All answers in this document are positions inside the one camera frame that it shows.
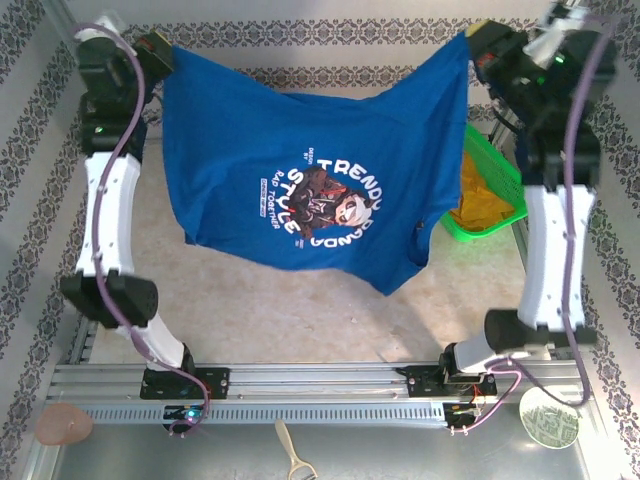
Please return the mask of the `blue t-shirt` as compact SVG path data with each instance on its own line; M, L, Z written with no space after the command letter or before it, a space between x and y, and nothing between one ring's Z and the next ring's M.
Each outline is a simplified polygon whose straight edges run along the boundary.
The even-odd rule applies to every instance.
M181 48L164 85L171 206L195 245L391 294L461 195L467 40L370 98L285 94Z

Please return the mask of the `green plastic mesh basket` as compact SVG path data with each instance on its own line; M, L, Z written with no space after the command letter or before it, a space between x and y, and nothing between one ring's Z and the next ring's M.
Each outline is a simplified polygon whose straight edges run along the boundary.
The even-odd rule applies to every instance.
M444 229L458 242L488 237L527 217L524 189L518 170L472 125L466 127L464 153L474 161L478 175L496 198L510 206L507 215L481 230L461 226L450 213L441 219Z

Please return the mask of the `yellow cloth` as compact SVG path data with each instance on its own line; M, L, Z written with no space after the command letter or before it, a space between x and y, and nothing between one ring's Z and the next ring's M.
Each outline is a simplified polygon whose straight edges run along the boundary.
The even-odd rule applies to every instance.
M464 152L461 195L458 206L449 211L453 221L469 232L482 232L514 214L514 207L501 199L478 172L473 157Z

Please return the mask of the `green patterned white bowl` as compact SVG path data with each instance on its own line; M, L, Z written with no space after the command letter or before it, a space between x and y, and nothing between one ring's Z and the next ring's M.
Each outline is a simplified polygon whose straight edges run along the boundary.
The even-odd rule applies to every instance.
M541 388L527 390L519 403L521 423L529 437L541 446L560 450L570 447L578 438L580 415L565 405L566 399L557 389L552 394L559 402Z

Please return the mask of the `pink translucent cup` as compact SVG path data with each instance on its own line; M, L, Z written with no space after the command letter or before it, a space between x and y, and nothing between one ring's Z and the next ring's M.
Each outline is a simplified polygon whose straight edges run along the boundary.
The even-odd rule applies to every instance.
M45 408L35 427L35 437L43 445L61 446L81 442L93 430L93 419L80 408L57 403Z

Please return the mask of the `cream plastic peeler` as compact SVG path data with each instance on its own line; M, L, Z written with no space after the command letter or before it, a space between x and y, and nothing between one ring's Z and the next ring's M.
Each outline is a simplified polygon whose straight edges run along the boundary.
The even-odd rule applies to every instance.
M315 467L302 460L297 454L289 429L282 419L275 421L275 431L278 439L289 458L289 471L287 480L318 480L319 476Z

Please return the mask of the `aluminium frame post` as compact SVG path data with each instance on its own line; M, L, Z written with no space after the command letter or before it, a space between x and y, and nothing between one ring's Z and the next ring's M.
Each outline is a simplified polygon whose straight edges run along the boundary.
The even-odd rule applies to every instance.
M76 19L66 0L40 0L47 17L65 42L74 41Z
M517 115L508 107L493 106L492 111L495 124L489 135L489 140L492 145L499 147L512 134L517 134L522 129L522 125Z

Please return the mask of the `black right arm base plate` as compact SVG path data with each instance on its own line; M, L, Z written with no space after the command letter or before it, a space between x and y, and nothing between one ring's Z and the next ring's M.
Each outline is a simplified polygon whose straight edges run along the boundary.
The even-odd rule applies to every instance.
M435 364L408 365L396 368L395 372L405 378L411 398L497 395L495 377L491 374L450 373Z

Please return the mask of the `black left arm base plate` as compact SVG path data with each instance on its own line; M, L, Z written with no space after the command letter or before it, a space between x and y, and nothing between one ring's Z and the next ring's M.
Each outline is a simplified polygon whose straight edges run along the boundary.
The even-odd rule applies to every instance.
M230 384L228 368L197 368L195 377L204 384L210 400L224 400ZM202 389L190 379L170 371L146 369L140 398L144 400L203 400Z

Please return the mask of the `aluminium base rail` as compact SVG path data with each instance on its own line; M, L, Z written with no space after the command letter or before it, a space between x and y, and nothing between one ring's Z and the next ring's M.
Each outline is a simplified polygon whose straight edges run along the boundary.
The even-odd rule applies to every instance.
M273 403L385 401L391 399L426 399L465 397L411 398L405 378L395 372L408 365L434 363L346 363L346 364L236 364L205 365L204 368L228 368L230 384L227 398L220 401L253 401ZM140 365L79 364L55 369L46 398L69 403L156 401L196 403L200 400L144 400L140 388L144 369ZM492 400L506 391L512 375L494 376L496 396L480 396ZM206 387L196 383L208 397Z

